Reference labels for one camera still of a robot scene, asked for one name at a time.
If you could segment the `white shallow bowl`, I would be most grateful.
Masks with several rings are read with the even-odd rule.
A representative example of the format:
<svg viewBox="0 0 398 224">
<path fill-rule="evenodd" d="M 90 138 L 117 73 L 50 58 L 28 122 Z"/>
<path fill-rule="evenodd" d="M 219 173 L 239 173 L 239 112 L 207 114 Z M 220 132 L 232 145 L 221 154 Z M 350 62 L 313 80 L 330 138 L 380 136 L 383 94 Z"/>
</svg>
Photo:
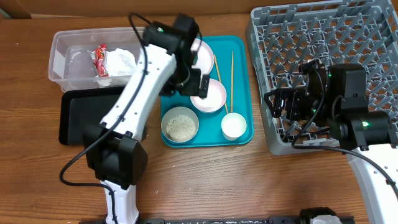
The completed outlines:
<svg viewBox="0 0 398 224">
<path fill-rule="evenodd" d="M 206 98 L 191 96 L 193 106 L 204 113 L 213 113 L 222 108 L 226 102 L 226 89 L 217 80 L 209 79 L 208 94 Z"/>
</svg>

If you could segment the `white cup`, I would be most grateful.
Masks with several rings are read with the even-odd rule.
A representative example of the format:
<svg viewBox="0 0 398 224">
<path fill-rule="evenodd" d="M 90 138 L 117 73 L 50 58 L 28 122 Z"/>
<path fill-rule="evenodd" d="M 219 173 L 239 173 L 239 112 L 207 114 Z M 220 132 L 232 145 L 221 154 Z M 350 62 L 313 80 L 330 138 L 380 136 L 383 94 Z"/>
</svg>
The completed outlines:
<svg viewBox="0 0 398 224">
<path fill-rule="evenodd" d="M 246 120 L 239 113 L 228 113 L 221 120 L 221 131 L 223 136 L 229 141 L 234 141 L 241 137 L 246 132 L 246 129 Z"/>
</svg>

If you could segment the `grey bowl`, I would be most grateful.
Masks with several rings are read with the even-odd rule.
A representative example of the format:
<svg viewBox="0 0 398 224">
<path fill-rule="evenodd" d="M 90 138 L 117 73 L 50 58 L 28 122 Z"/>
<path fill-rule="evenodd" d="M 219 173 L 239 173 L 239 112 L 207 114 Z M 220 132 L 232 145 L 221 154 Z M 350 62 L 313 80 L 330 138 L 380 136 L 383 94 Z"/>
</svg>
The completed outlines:
<svg viewBox="0 0 398 224">
<path fill-rule="evenodd" d="M 161 130 L 162 130 L 162 134 L 166 137 L 166 139 L 168 139 L 170 142 L 175 143 L 175 144 L 188 142 L 188 141 L 192 140 L 196 135 L 196 133 L 195 133 L 194 137 L 192 137 L 190 140 L 185 141 L 185 142 L 174 142 L 170 139 L 169 135 L 166 132 L 166 125 L 171 118 L 178 116 L 178 115 L 187 115 L 194 121 L 195 126 L 197 127 L 196 133 L 198 132 L 198 129 L 199 129 L 198 117 L 191 109 L 189 109 L 187 107 L 178 106 L 178 107 L 174 107 L 174 108 L 168 110 L 168 112 L 166 112 L 166 114 L 164 114 L 162 117 Z"/>
</svg>

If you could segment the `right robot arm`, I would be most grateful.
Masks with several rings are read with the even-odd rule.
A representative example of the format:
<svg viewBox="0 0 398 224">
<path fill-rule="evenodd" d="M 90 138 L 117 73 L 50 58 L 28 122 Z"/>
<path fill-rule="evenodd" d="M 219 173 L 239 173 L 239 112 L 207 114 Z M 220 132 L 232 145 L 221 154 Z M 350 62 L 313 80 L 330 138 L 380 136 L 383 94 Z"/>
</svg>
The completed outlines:
<svg viewBox="0 0 398 224">
<path fill-rule="evenodd" d="M 273 118 L 307 124 L 293 138 L 296 150 L 337 151 L 347 156 L 365 202 L 370 223 L 397 223 L 397 134 L 384 111 L 370 111 L 366 70 L 358 63 L 326 68 L 319 59 L 298 67 L 305 87 L 276 88 L 263 96 Z M 309 126 L 323 126 L 339 147 L 297 144 Z"/>
</svg>

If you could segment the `white napkin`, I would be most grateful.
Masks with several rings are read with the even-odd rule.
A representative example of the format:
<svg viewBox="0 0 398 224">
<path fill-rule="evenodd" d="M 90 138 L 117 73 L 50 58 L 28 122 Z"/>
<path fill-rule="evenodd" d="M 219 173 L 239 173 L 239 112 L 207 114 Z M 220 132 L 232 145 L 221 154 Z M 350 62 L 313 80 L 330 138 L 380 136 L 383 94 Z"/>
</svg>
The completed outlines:
<svg viewBox="0 0 398 224">
<path fill-rule="evenodd" d="M 136 68 L 135 56 L 128 50 L 120 48 L 110 52 L 106 50 L 104 66 L 108 76 L 99 77 L 97 71 L 95 76 L 95 81 L 100 87 L 125 85 Z"/>
</svg>

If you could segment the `red snack wrapper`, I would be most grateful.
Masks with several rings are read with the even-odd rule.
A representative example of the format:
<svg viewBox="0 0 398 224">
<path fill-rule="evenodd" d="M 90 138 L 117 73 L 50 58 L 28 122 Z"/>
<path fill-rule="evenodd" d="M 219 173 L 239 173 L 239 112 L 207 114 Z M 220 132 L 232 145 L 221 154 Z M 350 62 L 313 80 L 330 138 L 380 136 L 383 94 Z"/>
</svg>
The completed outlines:
<svg viewBox="0 0 398 224">
<path fill-rule="evenodd" d="M 104 66 L 106 59 L 106 45 L 101 44 L 97 46 L 91 53 L 91 58 L 93 60 L 93 64 L 96 67 L 96 71 L 99 77 L 107 77 L 108 73 Z"/>
</svg>

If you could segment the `white rice pile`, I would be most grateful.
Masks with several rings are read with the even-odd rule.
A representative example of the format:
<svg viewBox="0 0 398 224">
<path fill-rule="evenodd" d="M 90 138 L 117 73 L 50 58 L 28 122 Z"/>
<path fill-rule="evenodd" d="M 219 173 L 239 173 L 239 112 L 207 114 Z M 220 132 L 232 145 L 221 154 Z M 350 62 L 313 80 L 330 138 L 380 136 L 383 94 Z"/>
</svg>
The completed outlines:
<svg viewBox="0 0 398 224">
<path fill-rule="evenodd" d="M 169 120 L 166 132 L 174 142 L 185 142 L 194 137 L 197 131 L 194 121 L 187 115 L 178 115 Z"/>
</svg>

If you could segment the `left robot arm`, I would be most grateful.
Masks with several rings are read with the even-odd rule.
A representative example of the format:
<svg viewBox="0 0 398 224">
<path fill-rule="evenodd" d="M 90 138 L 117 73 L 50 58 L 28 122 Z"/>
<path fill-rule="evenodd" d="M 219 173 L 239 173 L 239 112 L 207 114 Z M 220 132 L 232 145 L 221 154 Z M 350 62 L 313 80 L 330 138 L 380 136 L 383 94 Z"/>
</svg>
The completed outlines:
<svg viewBox="0 0 398 224">
<path fill-rule="evenodd" d="M 148 161 L 141 141 L 158 96 L 207 96 L 210 77 L 194 68 L 197 52 L 191 49 L 200 35 L 194 18 L 184 14 L 171 26 L 150 22 L 138 37 L 142 49 L 137 67 L 117 102 L 100 124 L 84 130 L 83 153 L 106 194 L 105 223 L 136 223 L 139 219 L 135 186 Z"/>
</svg>

